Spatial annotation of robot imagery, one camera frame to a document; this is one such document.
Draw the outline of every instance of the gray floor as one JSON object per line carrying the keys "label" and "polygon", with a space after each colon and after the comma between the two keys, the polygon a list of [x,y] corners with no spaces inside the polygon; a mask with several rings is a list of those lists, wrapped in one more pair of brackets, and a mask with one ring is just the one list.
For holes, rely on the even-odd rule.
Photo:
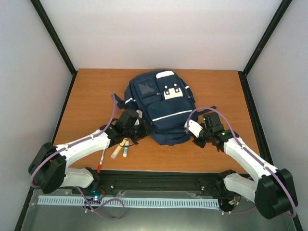
{"label": "gray floor", "polygon": [[[64,195],[57,190],[55,195]],[[205,209],[127,208],[118,220],[103,220],[93,213],[84,213],[80,206],[36,205],[41,191],[35,191],[24,221],[24,231],[294,231],[290,218],[280,215],[263,218],[255,209],[243,215],[221,215]],[[251,208],[244,199],[235,211]],[[116,216],[120,208],[103,208],[100,213]]]}

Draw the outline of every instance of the white stripe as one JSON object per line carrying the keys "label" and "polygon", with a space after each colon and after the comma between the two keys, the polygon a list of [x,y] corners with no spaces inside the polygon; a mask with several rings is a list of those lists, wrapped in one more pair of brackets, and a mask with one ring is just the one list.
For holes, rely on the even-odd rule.
{"label": "white stripe", "polygon": [[128,100],[126,100],[125,101],[125,104],[127,104],[129,101],[131,101],[131,100],[133,100],[133,98],[129,98]]}
{"label": "white stripe", "polygon": [[174,75],[173,71],[163,71],[160,72],[156,75],[156,78],[162,78],[162,77],[166,77],[166,76],[171,76]]}
{"label": "white stripe", "polygon": [[159,117],[159,118],[153,119],[152,121],[157,121],[157,120],[164,119],[164,118],[167,118],[167,117],[170,117],[170,116],[176,116],[176,115],[187,113],[187,112],[191,112],[191,111],[192,110],[183,111],[183,112],[177,112],[177,113],[174,113],[174,114],[171,114],[171,115],[166,115],[166,116],[163,116],[163,117]]}

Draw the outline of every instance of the wooden table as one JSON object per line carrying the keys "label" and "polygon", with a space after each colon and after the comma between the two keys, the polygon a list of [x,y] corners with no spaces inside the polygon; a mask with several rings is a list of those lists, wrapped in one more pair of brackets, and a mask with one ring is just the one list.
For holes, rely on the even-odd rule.
{"label": "wooden table", "polygon": [[[129,80],[145,69],[79,69],[54,144],[86,136],[107,124],[112,112],[111,93],[124,97]],[[230,121],[233,129],[258,153],[257,142],[237,71],[174,70],[192,89],[196,106],[213,106]],[[115,117],[120,116],[117,110]],[[222,172],[243,168],[211,144],[204,149],[192,141],[175,146],[160,146],[150,137],[129,148],[128,156],[112,159],[115,147],[107,149],[102,169],[184,172]],[[96,169],[102,152],[95,152],[71,167]]]}

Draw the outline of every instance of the red and white pen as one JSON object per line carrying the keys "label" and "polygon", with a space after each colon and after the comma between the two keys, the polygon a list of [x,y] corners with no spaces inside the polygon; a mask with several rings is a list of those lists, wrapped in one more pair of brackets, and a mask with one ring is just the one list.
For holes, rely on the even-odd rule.
{"label": "red and white pen", "polygon": [[98,167],[97,167],[97,172],[98,173],[100,173],[100,171],[101,171],[101,167],[102,167],[102,163],[103,163],[104,155],[105,155],[105,150],[106,149],[103,150],[102,157],[101,157],[101,160],[100,160],[100,165],[98,165]]}

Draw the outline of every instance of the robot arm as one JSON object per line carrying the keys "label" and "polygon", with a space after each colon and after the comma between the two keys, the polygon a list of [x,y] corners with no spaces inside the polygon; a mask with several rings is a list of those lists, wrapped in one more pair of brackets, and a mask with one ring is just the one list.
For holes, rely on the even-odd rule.
{"label": "robot arm", "polygon": [[151,132],[138,113],[131,109],[125,110],[114,125],[111,124],[102,132],[104,128],[105,126],[102,126],[92,134],[73,142],[57,146],[49,142],[41,147],[28,169],[30,175],[46,158],[56,151],[63,150],[44,164],[34,176],[34,182],[44,193],[51,193],[60,187],[97,189],[99,176],[96,171],[91,168],[76,169],[69,166],[93,152],[121,143],[124,138],[137,141]]}
{"label": "robot arm", "polygon": [[225,152],[235,159],[251,176],[248,180],[232,170],[221,173],[223,183],[228,191],[236,192],[254,202],[258,211],[265,218],[273,218],[292,209],[286,194],[268,169],[282,181],[297,206],[297,197],[291,173],[269,164],[251,150],[238,134],[234,138],[230,130],[225,130],[217,113],[203,116],[204,124],[190,120],[185,127],[193,134],[193,142],[204,148],[207,142],[216,146],[217,151]]}

